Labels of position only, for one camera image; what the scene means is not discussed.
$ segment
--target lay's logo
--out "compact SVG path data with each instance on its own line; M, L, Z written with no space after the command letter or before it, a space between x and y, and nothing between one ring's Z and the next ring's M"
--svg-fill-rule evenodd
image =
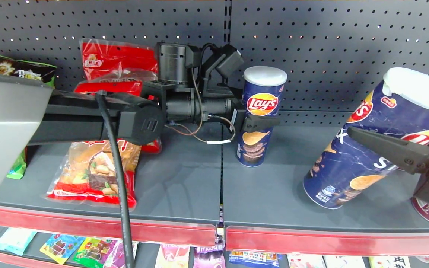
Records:
M279 98L269 93L257 93L247 100L247 110L253 115L268 115L276 109Z
M412 134L406 134L401 138L402 140L406 140L409 142L413 142L421 145L429 144L429 130L420 131Z
M373 110L372 95L373 91L366 96L359 108L351 114L347 119L347 123L360 122L370 115Z

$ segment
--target green snack bag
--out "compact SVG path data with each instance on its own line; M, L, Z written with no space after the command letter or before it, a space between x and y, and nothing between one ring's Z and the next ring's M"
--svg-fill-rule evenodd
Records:
M12 165L11 170L7 173L6 177L20 180L26 171L26 165L26 148L24 148Z
M0 74L42 81L54 87L57 66L34 61L15 60L0 55Z
M89 268L103 268L117 240L86 238L73 260Z

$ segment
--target gray panel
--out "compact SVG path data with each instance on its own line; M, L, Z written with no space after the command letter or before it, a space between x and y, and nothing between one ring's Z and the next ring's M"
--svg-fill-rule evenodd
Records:
M230 84L250 66L281 68L286 110L352 111L389 68L429 74L429 0L236 0L232 14L246 63Z
M199 136L219 140L219 124L207 124ZM136 170L133 219L217 224L219 221L221 146L203 144L168 131L160 154L142 154ZM41 146L22 180L5 179L0 205L58 213L120 217L117 207L63 204L44 199L69 144Z
M244 167L236 160L235 144L225 146L225 224L349 232L429 232L429 222L410 202L416 175L396 172L337 210L325 209L310 200L302 179L338 129L275 127L266 159L256 168Z
M2 1L0 54L59 66L56 87L84 80L79 39L154 46L223 44L224 1Z

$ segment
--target store shelf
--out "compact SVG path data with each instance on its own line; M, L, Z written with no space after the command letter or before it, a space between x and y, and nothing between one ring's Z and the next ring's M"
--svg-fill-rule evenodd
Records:
M429 222L410 203L417 176L396 172L337 210L306 195L302 178L338 129L275 127L256 168L240 165L236 144L224 147L227 250L429 255Z
M218 140L219 124L200 136ZM141 242L214 245L219 221L221 146L165 132L163 151L142 154L136 171L137 206L130 212L132 236ZM0 226L49 233L121 238L117 207L64 204L44 199L69 144L41 146L22 180L0 186Z
M5 230L5 227L0 227L0 237L5 232ZM47 233L36 234L36 236L34 236L34 239L31 241L31 243L29 243L28 247L26 248L23 256L17 256L8 251L0 251L0 262L7 263L8 265L17 265L26 268L83 267L79 263L72 261L73 256L71 256L67 260L67 262L63 266L61 266L48 256L42 254L39 249L50 237L51 234ZM159 244L139 243L137 247L135 266L148 268L155 267L156 256L159 248ZM188 267L193 267L193 261L193 248L191 248Z

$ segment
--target blue chip can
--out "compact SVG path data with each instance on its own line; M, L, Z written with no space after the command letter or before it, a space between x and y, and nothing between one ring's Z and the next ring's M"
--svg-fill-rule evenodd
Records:
M391 68L347 119L304 177L309 197L336 209L398 169L347 135L348 127L429 144L429 76Z
M245 70L244 78L242 102L246 108L246 115L275 117L279 110L287 74L278 68L254 66ZM241 131L238 134L236 148L236 157L239 162L251 168L261 165L272 132L273 127L251 133Z

